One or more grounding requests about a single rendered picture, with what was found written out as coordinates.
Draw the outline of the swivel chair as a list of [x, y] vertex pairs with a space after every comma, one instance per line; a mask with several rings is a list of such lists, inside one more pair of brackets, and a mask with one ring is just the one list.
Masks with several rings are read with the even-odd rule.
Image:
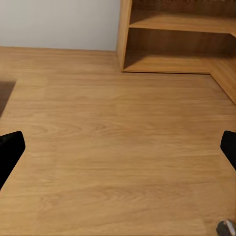
[[219, 236], [236, 236], [236, 228], [231, 219], [220, 222], [216, 228], [216, 232]]

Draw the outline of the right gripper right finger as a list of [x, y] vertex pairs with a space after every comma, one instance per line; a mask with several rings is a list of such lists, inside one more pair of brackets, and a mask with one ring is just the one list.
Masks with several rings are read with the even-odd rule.
[[222, 137], [220, 147], [236, 170], [236, 133], [226, 130]]

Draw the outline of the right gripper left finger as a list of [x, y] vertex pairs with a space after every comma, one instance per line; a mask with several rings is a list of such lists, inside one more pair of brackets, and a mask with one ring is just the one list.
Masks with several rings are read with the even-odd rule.
[[21, 131], [0, 136], [0, 189], [26, 149]]

